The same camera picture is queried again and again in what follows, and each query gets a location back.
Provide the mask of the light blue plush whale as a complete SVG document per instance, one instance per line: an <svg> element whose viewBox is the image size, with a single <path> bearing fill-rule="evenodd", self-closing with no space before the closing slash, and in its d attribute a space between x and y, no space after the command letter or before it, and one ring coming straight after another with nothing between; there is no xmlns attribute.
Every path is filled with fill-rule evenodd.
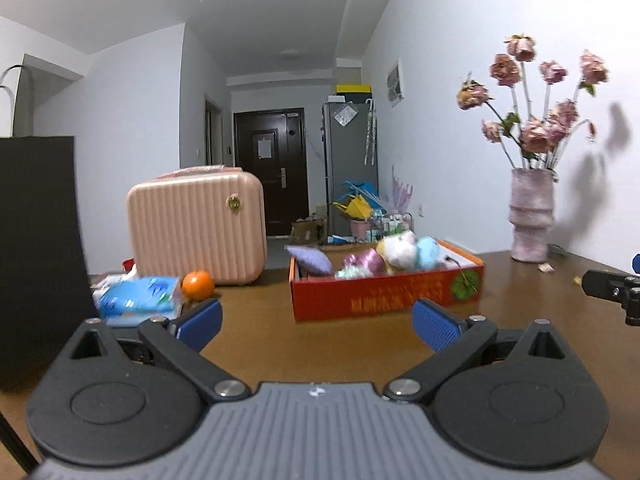
<svg viewBox="0 0 640 480"><path fill-rule="evenodd" d="M439 262L439 242L434 237L426 236L416 242L416 267L421 271L436 268Z"/></svg>

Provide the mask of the yellow white plush hamster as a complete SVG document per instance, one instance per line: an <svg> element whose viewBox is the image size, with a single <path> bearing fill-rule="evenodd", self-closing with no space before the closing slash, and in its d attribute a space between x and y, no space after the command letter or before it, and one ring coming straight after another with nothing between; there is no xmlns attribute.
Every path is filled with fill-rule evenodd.
<svg viewBox="0 0 640 480"><path fill-rule="evenodd" d="M385 265L394 270L411 271L418 261L418 241L412 231L383 237L375 250Z"/></svg>

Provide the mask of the pink satin scrunchie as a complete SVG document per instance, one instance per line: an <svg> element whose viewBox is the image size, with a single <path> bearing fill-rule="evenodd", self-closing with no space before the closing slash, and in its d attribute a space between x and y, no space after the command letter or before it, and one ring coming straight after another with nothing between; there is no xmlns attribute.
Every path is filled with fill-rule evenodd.
<svg viewBox="0 0 640 480"><path fill-rule="evenodd" d="M343 269L344 266L349 266L350 264L360 264L360 266L366 266L371 270L373 276L384 274L386 272L385 261L374 248L368 248L364 252L360 252L359 254L350 254L346 256L343 259L341 269Z"/></svg>

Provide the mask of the lavender drawstring pouch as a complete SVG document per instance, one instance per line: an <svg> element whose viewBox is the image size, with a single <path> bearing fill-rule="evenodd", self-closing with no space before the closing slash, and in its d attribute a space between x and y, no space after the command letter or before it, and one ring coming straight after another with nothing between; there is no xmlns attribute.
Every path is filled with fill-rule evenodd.
<svg viewBox="0 0 640 480"><path fill-rule="evenodd" d="M318 248L288 245L285 250L310 275L328 276L334 273L331 260Z"/></svg>

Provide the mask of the white plastic bag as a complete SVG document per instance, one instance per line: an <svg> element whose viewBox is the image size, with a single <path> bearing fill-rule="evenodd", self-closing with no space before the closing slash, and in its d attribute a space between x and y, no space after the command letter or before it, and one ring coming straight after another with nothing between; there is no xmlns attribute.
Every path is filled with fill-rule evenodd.
<svg viewBox="0 0 640 480"><path fill-rule="evenodd" d="M350 264L344 266L334 274L337 280L361 280L362 278L372 278L373 273L366 266L360 264Z"/></svg>

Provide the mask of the orange mandarin fruit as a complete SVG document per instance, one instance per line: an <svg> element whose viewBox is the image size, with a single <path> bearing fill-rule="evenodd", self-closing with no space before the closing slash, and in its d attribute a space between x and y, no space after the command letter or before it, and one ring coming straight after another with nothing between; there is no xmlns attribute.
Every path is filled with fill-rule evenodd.
<svg viewBox="0 0 640 480"><path fill-rule="evenodd" d="M198 270L186 274L182 279L181 289L187 300L204 301L213 296L215 283L207 271Z"/></svg>

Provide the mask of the red cardboard box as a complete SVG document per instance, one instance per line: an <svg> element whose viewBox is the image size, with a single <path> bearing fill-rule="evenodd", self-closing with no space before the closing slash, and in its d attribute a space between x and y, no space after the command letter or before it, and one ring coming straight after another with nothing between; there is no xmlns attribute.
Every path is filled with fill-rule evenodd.
<svg viewBox="0 0 640 480"><path fill-rule="evenodd" d="M479 300L484 261L443 240L439 245L445 257L439 268L354 280L313 278L291 259L288 282L294 318L297 322L362 318L407 310L420 299L446 308Z"/></svg>

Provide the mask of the blue tissue pack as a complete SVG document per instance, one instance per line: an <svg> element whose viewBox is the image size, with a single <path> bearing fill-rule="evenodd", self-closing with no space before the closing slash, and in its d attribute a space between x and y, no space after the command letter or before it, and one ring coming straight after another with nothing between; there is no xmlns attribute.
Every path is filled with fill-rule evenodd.
<svg viewBox="0 0 640 480"><path fill-rule="evenodd" d="M176 318L181 311L180 280L145 276L96 288L93 300L99 318L111 327L136 327L149 318Z"/></svg>

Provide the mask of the purple ceramic vase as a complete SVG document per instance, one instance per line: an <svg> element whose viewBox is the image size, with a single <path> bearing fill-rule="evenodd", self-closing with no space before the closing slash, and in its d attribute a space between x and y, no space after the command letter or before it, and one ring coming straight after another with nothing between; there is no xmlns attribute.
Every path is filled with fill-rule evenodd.
<svg viewBox="0 0 640 480"><path fill-rule="evenodd" d="M513 260L522 263L544 263L547 260L553 213L552 172L547 169L513 169L509 204Z"/></svg>

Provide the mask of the pink ribbed vanity case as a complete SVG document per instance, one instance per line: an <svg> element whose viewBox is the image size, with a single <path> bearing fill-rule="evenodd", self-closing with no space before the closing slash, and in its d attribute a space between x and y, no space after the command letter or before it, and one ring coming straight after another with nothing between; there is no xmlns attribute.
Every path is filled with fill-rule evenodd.
<svg viewBox="0 0 640 480"><path fill-rule="evenodd" d="M217 285L253 283L268 256L262 182L240 168L162 174L128 193L134 264L141 276L206 271Z"/></svg>

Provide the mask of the pink bucket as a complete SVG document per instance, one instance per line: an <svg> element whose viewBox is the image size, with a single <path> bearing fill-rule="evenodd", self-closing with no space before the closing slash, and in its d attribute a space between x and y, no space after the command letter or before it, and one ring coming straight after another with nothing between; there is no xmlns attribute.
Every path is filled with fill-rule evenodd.
<svg viewBox="0 0 640 480"><path fill-rule="evenodd" d="M371 240L371 222L369 220L350 220L350 232L358 242L370 242Z"/></svg>

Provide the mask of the brown cardboard box on floor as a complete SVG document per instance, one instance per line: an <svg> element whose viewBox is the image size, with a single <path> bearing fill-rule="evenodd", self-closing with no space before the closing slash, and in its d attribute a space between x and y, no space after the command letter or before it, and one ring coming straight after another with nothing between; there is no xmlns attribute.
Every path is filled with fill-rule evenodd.
<svg viewBox="0 0 640 480"><path fill-rule="evenodd" d="M291 242L295 245L323 244L326 222L323 219L297 220L292 224Z"/></svg>

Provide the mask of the yellow blue bags pile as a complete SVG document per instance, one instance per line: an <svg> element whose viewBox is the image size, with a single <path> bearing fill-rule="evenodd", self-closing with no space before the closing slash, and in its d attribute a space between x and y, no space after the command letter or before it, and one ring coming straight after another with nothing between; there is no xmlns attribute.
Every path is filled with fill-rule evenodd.
<svg viewBox="0 0 640 480"><path fill-rule="evenodd" d="M366 221L386 213L385 204L371 182L347 180L342 185L346 192L334 200L332 207L346 218Z"/></svg>

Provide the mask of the black paper shopping bag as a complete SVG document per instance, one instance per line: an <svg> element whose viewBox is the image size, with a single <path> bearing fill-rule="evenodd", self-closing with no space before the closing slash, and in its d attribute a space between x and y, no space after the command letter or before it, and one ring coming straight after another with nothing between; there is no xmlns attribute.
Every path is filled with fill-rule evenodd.
<svg viewBox="0 0 640 480"><path fill-rule="evenodd" d="M60 352L93 316L71 136L1 141L1 389Z"/></svg>

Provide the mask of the dried pink roses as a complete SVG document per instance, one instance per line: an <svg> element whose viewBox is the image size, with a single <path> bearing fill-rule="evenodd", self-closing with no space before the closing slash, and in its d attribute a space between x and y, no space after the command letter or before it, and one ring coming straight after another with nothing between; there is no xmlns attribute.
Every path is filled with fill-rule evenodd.
<svg viewBox="0 0 640 480"><path fill-rule="evenodd" d="M573 94L553 102L553 89L567 76L568 70L559 62L538 60L533 37L514 34L504 40L504 50L489 66L489 77L497 87L509 91L511 107L505 112L497 110L486 84L471 74L456 94L457 107L491 111L492 117L482 122L480 130L486 141L500 146L512 169L555 174L570 139L580 128L588 129L591 140L597 136L594 123L580 116L578 99L583 93L596 95L600 84L608 82L608 68L600 56L585 50L579 57Z"/></svg>

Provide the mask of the dark entrance door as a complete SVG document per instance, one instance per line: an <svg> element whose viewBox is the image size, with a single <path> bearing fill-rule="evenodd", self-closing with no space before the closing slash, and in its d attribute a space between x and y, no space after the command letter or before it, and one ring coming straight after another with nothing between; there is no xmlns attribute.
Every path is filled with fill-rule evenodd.
<svg viewBox="0 0 640 480"><path fill-rule="evenodd" d="M309 214L304 111L235 113L233 129L235 165L262 182L267 234L290 235Z"/></svg>

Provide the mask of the grey refrigerator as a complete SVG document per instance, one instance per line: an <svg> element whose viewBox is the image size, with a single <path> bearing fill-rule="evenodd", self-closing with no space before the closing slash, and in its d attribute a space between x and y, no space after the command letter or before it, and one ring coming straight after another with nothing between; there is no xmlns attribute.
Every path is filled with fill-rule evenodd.
<svg viewBox="0 0 640 480"><path fill-rule="evenodd" d="M349 196L349 182L378 190L375 156L366 155L369 125L366 103L326 103L322 108L328 235L350 235L348 218L334 206Z"/></svg>

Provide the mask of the yellow box on refrigerator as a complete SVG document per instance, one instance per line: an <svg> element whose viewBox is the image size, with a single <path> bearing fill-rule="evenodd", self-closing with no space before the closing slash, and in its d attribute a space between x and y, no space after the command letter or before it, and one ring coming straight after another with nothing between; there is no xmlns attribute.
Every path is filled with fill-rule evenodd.
<svg viewBox="0 0 640 480"><path fill-rule="evenodd" d="M335 93L370 93L370 84L337 84L335 86Z"/></svg>

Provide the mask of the white wall electrical panel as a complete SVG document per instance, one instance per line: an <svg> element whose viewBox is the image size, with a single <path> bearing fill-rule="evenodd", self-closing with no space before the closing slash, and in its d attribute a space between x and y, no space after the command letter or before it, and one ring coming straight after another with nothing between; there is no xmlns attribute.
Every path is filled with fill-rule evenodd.
<svg viewBox="0 0 640 480"><path fill-rule="evenodd" d="M386 77L387 99L390 106L394 107L404 99L402 88L401 62L397 60Z"/></svg>

